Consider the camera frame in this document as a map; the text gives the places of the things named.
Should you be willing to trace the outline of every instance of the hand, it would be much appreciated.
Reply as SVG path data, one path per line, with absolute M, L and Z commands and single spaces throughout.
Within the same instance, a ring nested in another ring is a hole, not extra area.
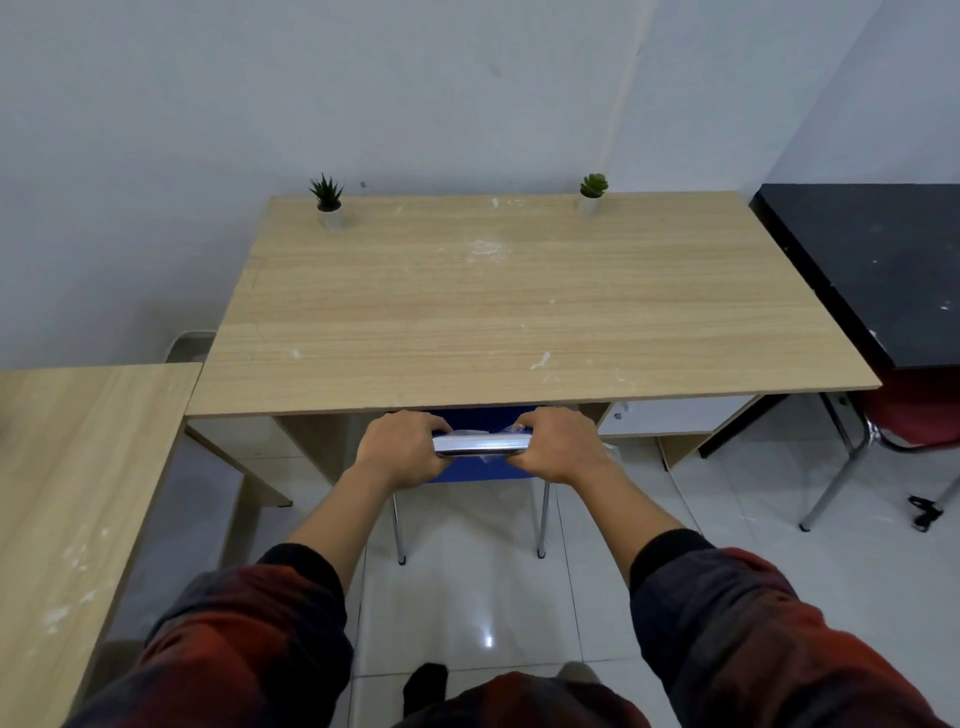
M 367 427 L 354 467 L 382 472 L 391 492 L 414 488 L 442 473 L 450 460 L 433 450 L 433 433 L 452 432 L 442 417 L 402 410 Z
M 591 480 L 594 473 L 616 467 L 597 434 L 593 420 L 565 407 L 538 407 L 524 412 L 518 425 L 534 434 L 526 451 L 507 462 L 551 483 L 574 488 Z

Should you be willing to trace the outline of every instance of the succulent plant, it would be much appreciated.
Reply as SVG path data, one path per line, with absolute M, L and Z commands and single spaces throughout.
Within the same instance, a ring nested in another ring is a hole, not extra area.
M 580 194 L 590 198 L 603 197 L 607 187 L 607 178 L 603 175 L 587 175 L 580 182 Z
M 313 186 L 310 188 L 310 191 L 317 196 L 317 209 L 320 212 L 333 212 L 335 209 L 340 209 L 340 193 L 344 191 L 344 187 L 340 185 L 340 189 L 337 189 L 337 183 L 333 181 L 331 177 L 329 180 L 324 176 L 320 175 L 320 181 L 316 180 L 310 181 Z

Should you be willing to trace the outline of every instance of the red chair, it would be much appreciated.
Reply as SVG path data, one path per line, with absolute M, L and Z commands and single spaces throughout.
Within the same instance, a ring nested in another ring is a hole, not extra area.
M 827 510 L 873 445 L 911 454 L 960 447 L 960 371 L 909 370 L 893 372 L 880 379 L 883 386 L 879 389 L 850 393 L 853 409 L 864 427 L 863 441 L 856 447 L 852 446 L 829 398 L 820 396 L 847 447 L 850 459 L 800 521 L 802 531 L 809 531 Z M 893 442 L 888 432 L 908 445 Z M 937 500 L 911 496 L 908 499 L 910 503 L 922 511 L 913 521 L 914 528 L 925 533 L 944 514 L 943 506 L 958 490 L 960 475 L 954 478 Z

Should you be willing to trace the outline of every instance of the black tabletop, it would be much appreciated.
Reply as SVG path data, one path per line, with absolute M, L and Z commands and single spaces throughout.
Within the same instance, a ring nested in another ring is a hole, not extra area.
M 875 367 L 960 365 L 960 184 L 764 184 L 751 207 Z

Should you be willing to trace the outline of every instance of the sleeve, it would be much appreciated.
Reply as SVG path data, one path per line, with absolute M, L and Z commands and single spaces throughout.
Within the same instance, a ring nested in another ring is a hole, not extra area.
M 328 725 L 353 648 L 336 571 L 306 546 L 197 577 L 151 631 L 137 665 L 67 722 Z
M 643 659 L 683 726 L 946 725 L 752 553 L 669 531 L 638 554 L 630 592 Z

